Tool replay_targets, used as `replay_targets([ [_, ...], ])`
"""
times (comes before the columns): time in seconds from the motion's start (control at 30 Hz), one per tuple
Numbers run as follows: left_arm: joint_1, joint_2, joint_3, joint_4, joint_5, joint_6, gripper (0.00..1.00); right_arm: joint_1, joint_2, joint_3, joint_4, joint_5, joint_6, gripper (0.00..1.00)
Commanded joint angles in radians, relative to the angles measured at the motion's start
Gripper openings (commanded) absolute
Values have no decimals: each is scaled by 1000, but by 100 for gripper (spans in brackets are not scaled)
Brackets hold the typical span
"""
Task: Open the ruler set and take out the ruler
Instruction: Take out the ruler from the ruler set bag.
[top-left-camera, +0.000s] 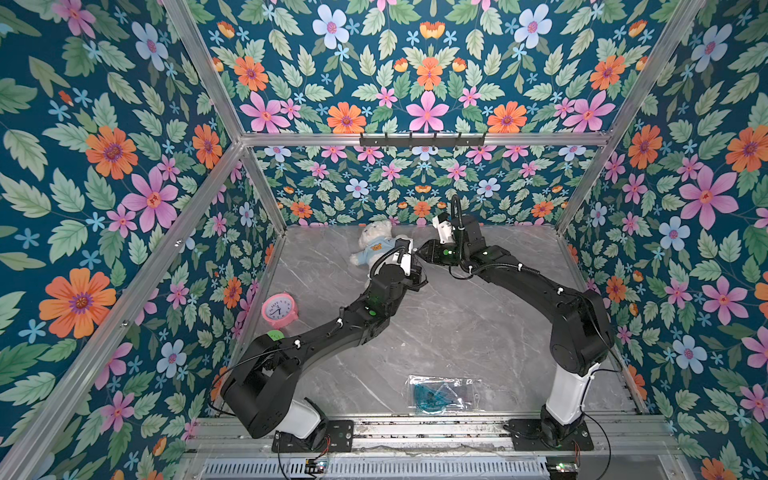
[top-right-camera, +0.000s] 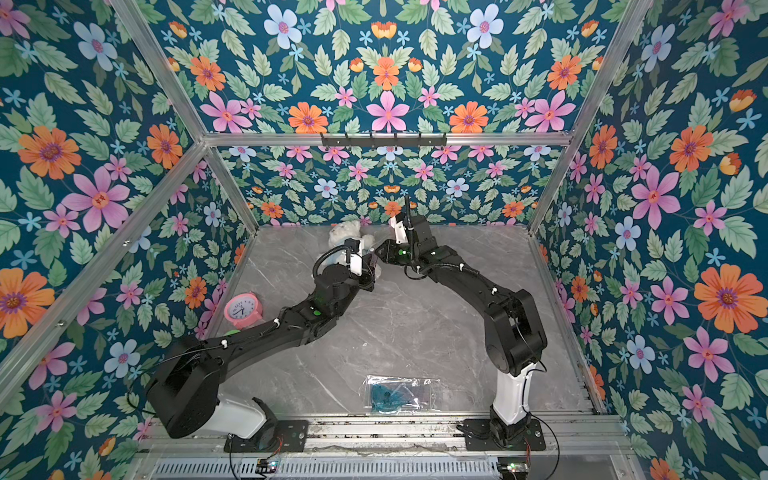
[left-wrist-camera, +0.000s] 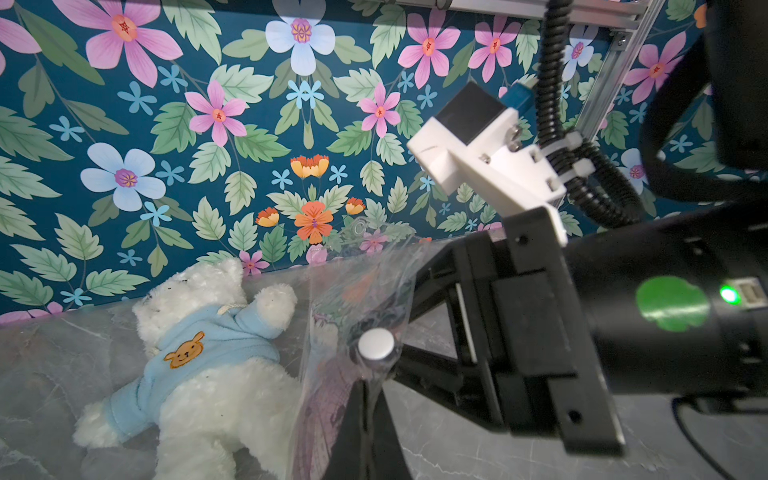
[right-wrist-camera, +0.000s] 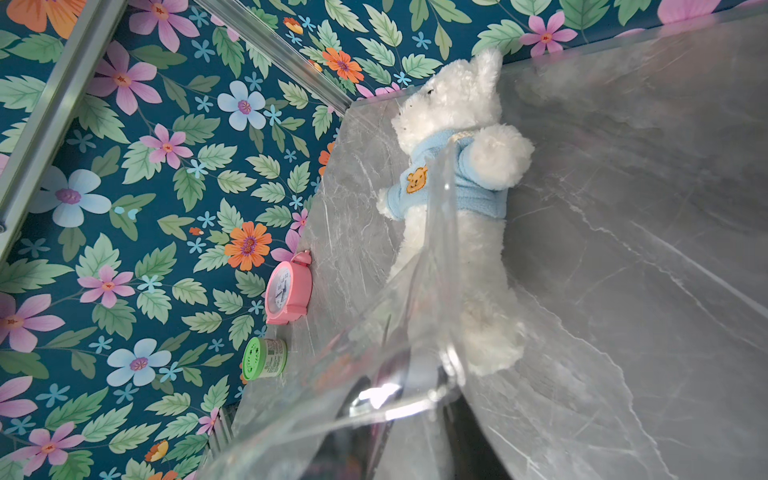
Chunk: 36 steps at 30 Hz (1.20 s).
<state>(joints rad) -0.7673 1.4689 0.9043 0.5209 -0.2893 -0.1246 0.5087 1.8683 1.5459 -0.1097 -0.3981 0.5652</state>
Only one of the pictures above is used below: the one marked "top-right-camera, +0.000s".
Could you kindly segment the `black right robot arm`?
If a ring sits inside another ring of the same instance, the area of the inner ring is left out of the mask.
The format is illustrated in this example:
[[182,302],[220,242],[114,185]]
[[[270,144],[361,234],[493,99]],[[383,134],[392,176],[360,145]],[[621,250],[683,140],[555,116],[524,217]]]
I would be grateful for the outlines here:
[[388,221],[394,237],[376,248],[379,259],[404,269],[411,280],[429,279],[467,302],[483,319],[485,350],[497,369],[490,407],[491,429],[511,435],[532,418],[531,376],[541,365],[548,339],[533,296],[505,288],[438,243],[424,216],[408,205]]

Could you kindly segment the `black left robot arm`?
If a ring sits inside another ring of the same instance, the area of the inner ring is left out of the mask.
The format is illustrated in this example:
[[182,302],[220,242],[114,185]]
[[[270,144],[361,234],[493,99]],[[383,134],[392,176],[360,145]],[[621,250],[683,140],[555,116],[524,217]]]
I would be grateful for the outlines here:
[[273,446],[278,421],[266,403],[222,396],[220,386],[261,360],[321,338],[359,291],[373,290],[376,255],[354,252],[352,241],[326,254],[339,251],[348,262],[327,264],[319,258],[312,270],[313,291],[300,303],[282,308],[273,320],[208,340],[188,335],[171,345],[146,386],[146,398],[169,437],[229,435],[260,450]]

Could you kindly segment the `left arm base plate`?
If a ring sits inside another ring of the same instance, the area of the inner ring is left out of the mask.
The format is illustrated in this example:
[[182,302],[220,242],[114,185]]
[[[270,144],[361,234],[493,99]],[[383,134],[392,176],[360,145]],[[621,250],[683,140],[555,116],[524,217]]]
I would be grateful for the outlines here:
[[306,420],[268,420],[252,438],[234,436],[225,442],[226,453],[303,452],[308,438]]

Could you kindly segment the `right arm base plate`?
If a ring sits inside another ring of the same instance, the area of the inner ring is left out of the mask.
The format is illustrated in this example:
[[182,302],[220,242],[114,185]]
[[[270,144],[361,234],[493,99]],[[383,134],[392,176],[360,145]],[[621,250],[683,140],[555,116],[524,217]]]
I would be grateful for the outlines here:
[[541,423],[532,418],[505,425],[498,419],[465,419],[457,425],[468,451],[533,451],[546,449]]

